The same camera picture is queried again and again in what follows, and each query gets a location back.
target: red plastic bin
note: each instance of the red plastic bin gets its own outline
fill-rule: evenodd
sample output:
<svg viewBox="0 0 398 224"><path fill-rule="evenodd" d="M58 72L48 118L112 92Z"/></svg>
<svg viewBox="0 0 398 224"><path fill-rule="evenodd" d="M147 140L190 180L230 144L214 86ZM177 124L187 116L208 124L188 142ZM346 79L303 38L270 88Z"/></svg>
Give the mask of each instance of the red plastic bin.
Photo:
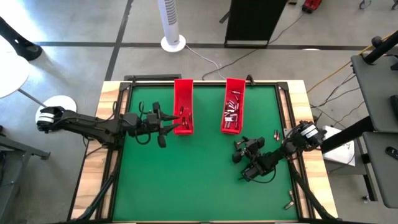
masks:
<svg viewBox="0 0 398 224"><path fill-rule="evenodd" d="M226 134L239 134L243 129L243 106L244 106L244 90L246 88L246 81L237 78L227 78L225 87L225 99L224 99L224 110L221 119L221 132ZM239 104L235 108L235 112L231 114L237 114L233 117L235 120L230 122L229 128L225 121L226 110L231 110L228 108L228 101L232 101L235 105Z"/></svg>
<svg viewBox="0 0 398 224"><path fill-rule="evenodd" d="M174 134L193 134L193 80L174 80L174 116L173 124L181 124L174 129Z"/></svg>

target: red object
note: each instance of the red object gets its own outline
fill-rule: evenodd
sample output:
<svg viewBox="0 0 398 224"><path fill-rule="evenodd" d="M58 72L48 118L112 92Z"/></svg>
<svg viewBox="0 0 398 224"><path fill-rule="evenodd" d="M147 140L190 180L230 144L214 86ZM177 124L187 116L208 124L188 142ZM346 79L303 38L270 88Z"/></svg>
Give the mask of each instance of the red object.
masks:
<svg viewBox="0 0 398 224"><path fill-rule="evenodd" d="M174 134L193 134L192 79L174 80L174 116L178 116L180 118L173 120L173 124L181 124L174 129Z"/></svg>
<svg viewBox="0 0 398 224"><path fill-rule="evenodd" d="M244 89L246 87L246 81L237 78L227 78L225 87L225 99L224 99L224 109L221 119L221 132L226 134L239 134L243 129L243 103L244 103ZM239 103L239 108L235 113L238 114L238 120L231 122L229 128L226 128L225 122L225 106L228 101L233 101Z"/></svg>
<svg viewBox="0 0 398 224"><path fill-rule="evenodd" d="M318 6L321 4L321 2L322 0L305 0L304 5L302 6L302 11L312 13L318 9Z"/></svg>

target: tower fan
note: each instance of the tower fan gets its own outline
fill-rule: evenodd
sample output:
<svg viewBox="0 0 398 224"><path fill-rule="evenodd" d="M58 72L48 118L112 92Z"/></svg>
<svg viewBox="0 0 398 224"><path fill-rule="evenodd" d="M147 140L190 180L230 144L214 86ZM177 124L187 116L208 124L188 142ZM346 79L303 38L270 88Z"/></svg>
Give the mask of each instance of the tower fan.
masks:
<svg viewBox="0 0 398 224"><path fill-rule="evenodd" d="M158 0L157 3L164 30L164 37L160 44L167 52L179 52L185 47L186 40L178 32L175 0Z"/></svg>

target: wooden table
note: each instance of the wooden table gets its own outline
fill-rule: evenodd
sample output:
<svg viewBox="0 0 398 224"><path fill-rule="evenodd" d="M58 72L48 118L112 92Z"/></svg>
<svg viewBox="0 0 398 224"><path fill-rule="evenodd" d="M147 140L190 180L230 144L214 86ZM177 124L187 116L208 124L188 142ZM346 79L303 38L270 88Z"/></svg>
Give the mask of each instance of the wooden table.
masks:
<svg viewBox="0 0 398 224"><path fill-rule="evenodd" d="M289 94L294 112L295 122L298 123L301 120L312 121L312 112L310 109L310 104L308 102L305 85L302 80L257 81L257 82L287 82L289 85ZM120 83L121 82L117 81L104 82L101 91L101 98L99 99L96 111L97 117L106 119L112 114L113 112L112 105L113 102L116 101L118 97ZM280 91L280 95L282 98L282 106L284 108L284 117L287 127L291 127L284 91ZM123 96L121 111L124 111L126 98L127 96ZM86 153L89 153L97 149L98 147L100 147L100 144L96 141L92 141L89 143ZM101 187L106 155L107 155L107 149L100 149L99 151L96 151L95 153L90 155L90 157L88 157L83 161L81 174L77 182L77 188L69 214L70 218L73 219L79 217L86 210L86 208L90 205L90 203L97 195ZM116 156L117 152L113 152L111 170L114 167ZM311 152L304 152L303 160L311 191L317 197L319 202L326 208L326 210L334 217L337 217L337 211L333 200L333 195L331 192L328 175L326 173L326 168L323 162L321 151L314 150ZM300 203L302 204L303 208L303 217L309 217L308 210L306 209L307 207L306 199L300 187L298 188L300 195ZM102 218L106 218L108 214L107 211L109 208L110 192L111 189L107 192L105 196Z"/></svg>

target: small metal component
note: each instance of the small metal component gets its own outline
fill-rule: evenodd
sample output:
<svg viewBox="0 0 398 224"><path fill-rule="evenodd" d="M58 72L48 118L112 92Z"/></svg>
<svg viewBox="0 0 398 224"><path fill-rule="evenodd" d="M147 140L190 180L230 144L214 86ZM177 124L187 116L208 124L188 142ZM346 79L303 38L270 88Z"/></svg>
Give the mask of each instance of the small metal component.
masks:
<svg viewBox="0 0 398 224"><path fill-rule="evenodd" d="M291 206L294 205L294 202L290 202L285 206L285 210L288 210Z"/></svg>
<svg viewBox="0 0 398 224"><path fill-rule="evenodd" d="M294 197L293 197L293 191L292 190L289 191L289 195L290 195L290 198L292 199L292 202L294 202Z"/></svg>

